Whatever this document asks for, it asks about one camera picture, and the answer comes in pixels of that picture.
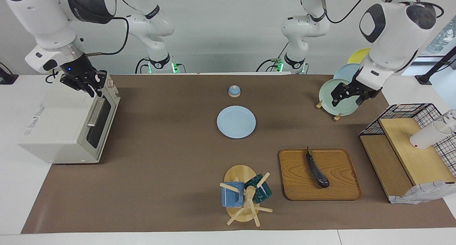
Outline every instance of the black metal grid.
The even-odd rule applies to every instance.
[[[378,120],[414,118],[421,128],[425,127],[441,113],[433,104],[395,104],[388,107],[374,122],[372,122],[359,136],[384,135]],[[434,147],[445,162],[448,169],[456,177],[456,133],[435,143]]]

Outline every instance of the dark green mug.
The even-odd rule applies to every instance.
[[[272,195],[271,189],[266,182],[264,182],[259,188],[256,185],[260,182],[261,178],[263,178],[262,174],[258,174],[256,177],[253,177],[251,180],[248,180],[244,184],[244,189],[247,189],[249,186],[255,187],[255,195],[253,198],[253,202],[258,204],[265,201],[269,196]]]

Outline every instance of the mug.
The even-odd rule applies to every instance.
[[[248,180],[244,184],[244,189],[247,189],[249,186],[255,187],[255,195],[253,198],[254,203],[258,204],[263,201],[265,201],[269,196],[272,195],[271,189],[269,189],[269,186],[266,182],[264,182],[259,188],[256,187],[256,185],[260,182],[260,180],[263,178],[262,174],[258,174],[256,177],[253,177],[251,180]]]
[[[222,206],[226,208],[237,208],[244,206],[244,182],[223,182],[235,187],[238,193],[222,187]]]

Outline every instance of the wooden board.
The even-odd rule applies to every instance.
[[[410,137],[421,129],[414,119],[381,119],[380,125],[413,185],[455,181],[433,146],[422,150],[410,143]]]
[[[403,196],[412,182],[385,135],[361,136],[361,142],[386,196]]]
[[[289,200],[357,200],[363,195],[350,155],[340,149],[312,149],[313,158],[329,180],[328,188],[315,181],[306,162],[306,149],[279,153],[285,196]]]
[[[249,166],[246,165],[236,165],[233,167],[230,167],[225,173],[225,177],[223,177],[224,182],[232,182],[232,181],[241,181],[241,182],[247,182],[248,180],[251,180],[253,177],[256,176],[256,173],[253,169],[251,169]],[[239,210],[239,208],[226,208],[228,215],[230,217],[233,217],[234,214]],[[234,220],[238,222],[248,222],[254,218],[254,215],[252,214],[252,211],[250,209],[244,210],[239,214]]]

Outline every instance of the blue mug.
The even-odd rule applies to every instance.
[[[223,182],[235,187],[238,193],[222,187],[222,206],[226,208],[237,208],[244,206],[244,182]]]

